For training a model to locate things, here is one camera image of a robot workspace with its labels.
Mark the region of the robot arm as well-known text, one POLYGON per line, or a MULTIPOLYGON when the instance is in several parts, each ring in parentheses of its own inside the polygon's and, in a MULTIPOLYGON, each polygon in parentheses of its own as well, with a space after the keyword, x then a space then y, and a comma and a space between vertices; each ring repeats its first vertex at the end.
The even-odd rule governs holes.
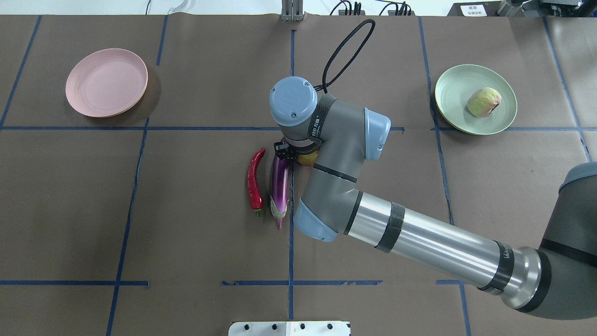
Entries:
POLYGON ((271 117, 290 150, 318 150, 293 222, 310 238, 343 234, 383 253, 418 262, 509 308, 552 320, 596 317, 596 164, 573 167, 539 247, 511 247, 358 189, 364 162, 380 158, 386 115, 319 97, 307 79, 280 79, 269 93, 271 117))

